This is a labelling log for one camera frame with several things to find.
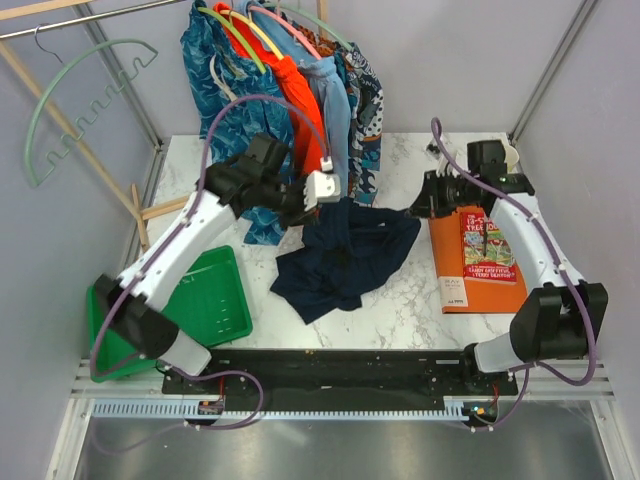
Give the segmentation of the navy blue shorts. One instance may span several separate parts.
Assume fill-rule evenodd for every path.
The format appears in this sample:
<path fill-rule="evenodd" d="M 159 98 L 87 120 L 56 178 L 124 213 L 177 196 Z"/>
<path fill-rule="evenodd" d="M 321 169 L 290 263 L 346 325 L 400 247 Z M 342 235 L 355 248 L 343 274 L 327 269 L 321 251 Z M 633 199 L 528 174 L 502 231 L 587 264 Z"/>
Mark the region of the navy blue shorts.
<path fill-rule="evenodd" d="M 270 291 L 305 324 L 333 310 L 362 307 L 361 296 L 398 271 L 421 230 L 401 210 L 360 206 L 348 198 L 326 204 L 318 222 L 303 229 L 303 247 L 276 259 Z"/>

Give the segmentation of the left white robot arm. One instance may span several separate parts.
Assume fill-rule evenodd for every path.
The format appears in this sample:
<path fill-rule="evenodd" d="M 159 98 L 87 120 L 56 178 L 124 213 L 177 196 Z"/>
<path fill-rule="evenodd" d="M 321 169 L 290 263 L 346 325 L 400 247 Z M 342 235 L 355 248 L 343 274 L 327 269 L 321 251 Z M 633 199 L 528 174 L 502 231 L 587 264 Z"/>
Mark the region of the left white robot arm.
<path fill-rule="evenodd" d="M 185 374 L 185 382 L 198 393 L 215 389 L 220 371 L 210 362 L 210 350 L 162 311 L 200 254 L 245 211 L 268 208 L 289 226 L 310 219 L 320 203 L 336 198 L 340 181 L 328 153 L 287 184 L 280 168 L 288 153 L 285 144 L 259 133 L 243 152 L 207 166 L 161 238 L 118 277 L 103 275 L 95 282 L 105 313 L 98 335 L 115 332 L 135 355 L 159 360 Z"/>

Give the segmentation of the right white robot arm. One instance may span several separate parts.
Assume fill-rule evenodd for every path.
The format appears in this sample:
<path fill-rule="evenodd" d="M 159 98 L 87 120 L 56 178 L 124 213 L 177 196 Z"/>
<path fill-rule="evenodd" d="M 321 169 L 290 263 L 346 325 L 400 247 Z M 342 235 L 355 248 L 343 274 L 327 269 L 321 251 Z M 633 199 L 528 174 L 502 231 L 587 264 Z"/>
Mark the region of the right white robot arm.
<path fill-rule="evenodd" d="M 524 280 L 527 296 L 506 333 L 465 349 L 458 381 L 467 392 L 483 392 L 494 373 L 540 366 L 554 375 L 551 361 L 585 357 L 580 379 L 561 375 L 574 386 L 588 383 L 596 368 L 596 341 L 608 304 L 603 284 L 589 283 L 571 264 L 551 234 L 526 175 L 511 173 L 498 140 L 471 142 L 468 166 L 447 156 L 443 170 L 425 172 L 409 215 L 430 221 L 478 207 L 504 235 Z"/>

